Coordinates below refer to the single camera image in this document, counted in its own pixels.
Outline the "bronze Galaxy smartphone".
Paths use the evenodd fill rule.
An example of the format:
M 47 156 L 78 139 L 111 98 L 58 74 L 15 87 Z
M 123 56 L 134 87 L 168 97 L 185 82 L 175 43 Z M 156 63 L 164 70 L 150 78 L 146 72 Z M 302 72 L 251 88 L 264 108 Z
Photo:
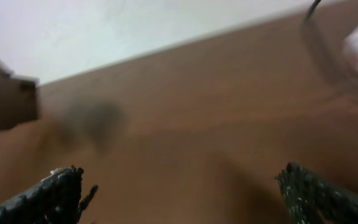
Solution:
M 38 80 L 15 76 L 0 62 L 0 130 L 38 119 Z

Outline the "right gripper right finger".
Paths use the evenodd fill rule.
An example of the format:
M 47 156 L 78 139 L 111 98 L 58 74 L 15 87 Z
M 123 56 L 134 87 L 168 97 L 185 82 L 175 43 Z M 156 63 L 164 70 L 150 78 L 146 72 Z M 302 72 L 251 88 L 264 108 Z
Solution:
M 275 180 L 292 223 L 358 223 L 358 194 L 294 162 Z

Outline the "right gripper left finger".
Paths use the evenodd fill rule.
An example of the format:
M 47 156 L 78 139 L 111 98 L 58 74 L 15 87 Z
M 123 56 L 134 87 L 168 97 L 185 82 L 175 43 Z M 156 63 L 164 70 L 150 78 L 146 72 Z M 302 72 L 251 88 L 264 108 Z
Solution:
M 31 188 L 0 204 L 0 224 L 77 224 L 98 191 L 82 192 L 84 170 L 57 168 Z

